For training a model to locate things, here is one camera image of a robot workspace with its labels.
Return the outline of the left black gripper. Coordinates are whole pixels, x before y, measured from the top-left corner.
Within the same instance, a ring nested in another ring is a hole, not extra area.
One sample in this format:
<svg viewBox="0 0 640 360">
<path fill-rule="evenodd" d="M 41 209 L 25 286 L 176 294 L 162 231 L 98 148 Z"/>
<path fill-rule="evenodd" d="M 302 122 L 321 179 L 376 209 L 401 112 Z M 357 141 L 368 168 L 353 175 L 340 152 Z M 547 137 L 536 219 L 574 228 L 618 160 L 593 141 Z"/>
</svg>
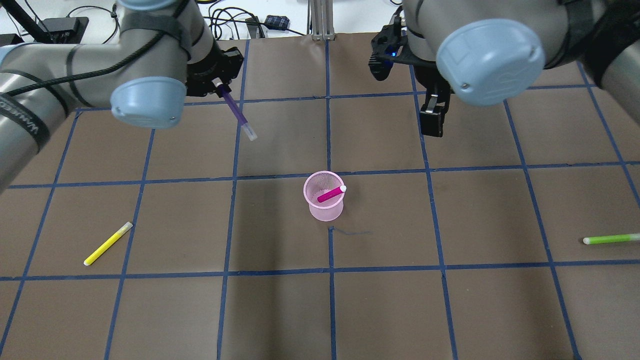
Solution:
<svg viewBox="0 0 640 360">
<path fill-rule="evenodd" d="M 222 50 L 214 43 L 204 59 L 187 65 L 186 96 L 206 97 L 216 94 L 222 97 L 219 88 L 231 92 L 231 82 L 242 70 L 243 54 L 237 47 Z"/>
</svg>

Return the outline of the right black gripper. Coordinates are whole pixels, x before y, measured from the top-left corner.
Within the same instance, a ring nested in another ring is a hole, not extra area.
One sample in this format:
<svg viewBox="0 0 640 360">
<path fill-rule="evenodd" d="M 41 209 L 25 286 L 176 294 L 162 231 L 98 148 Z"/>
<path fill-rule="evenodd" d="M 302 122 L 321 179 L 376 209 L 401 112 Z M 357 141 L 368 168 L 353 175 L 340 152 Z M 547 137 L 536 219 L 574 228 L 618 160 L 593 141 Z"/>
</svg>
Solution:
<svg viewBox="0 0 640 360">
<path fill-rule="evenodd" d="M 435 51 L 426 39 L 408 35 L 411 52 L 426 62 L 414 70 L 416 79 L 425 87 L 427 97 L 419 111 L 420 132 L 423 136 L 441 138 L 444 135 L 445 112 L 450 106 L 450 84 L 441 76 L 435 63 Z"/>
</svg>

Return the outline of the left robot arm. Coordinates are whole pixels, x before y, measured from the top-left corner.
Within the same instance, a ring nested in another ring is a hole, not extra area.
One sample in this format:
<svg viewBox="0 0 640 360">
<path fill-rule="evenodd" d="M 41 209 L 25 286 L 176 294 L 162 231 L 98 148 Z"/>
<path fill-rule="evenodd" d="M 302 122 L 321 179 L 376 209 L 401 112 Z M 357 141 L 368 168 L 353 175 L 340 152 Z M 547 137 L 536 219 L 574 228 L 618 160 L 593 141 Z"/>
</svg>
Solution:
<svg viewBox="0 0 640 360">
<path fill-rule="evenodd" d="M 1 48 L 1 189 L 48 144 L 71 111 L 168 129 L 185 98 L 229 90 L 243 55 L 222 50 L 195 0 L 119 0 L 115 44 L 25 42 Z"/>
</svg>

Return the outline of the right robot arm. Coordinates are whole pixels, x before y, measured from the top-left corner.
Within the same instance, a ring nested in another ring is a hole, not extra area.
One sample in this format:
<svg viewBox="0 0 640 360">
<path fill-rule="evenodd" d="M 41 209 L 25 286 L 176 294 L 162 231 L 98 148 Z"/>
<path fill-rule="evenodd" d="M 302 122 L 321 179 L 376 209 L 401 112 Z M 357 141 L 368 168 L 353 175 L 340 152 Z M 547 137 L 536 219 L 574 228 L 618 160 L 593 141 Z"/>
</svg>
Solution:
<svg viewBox="0 0 640 360">
<path fill-rule="evenodd" d="M 577 61 L 639 121 L 637 0 L 404 0 L 408 45 L 464 103 L 518 96 Z"/>
</svg>

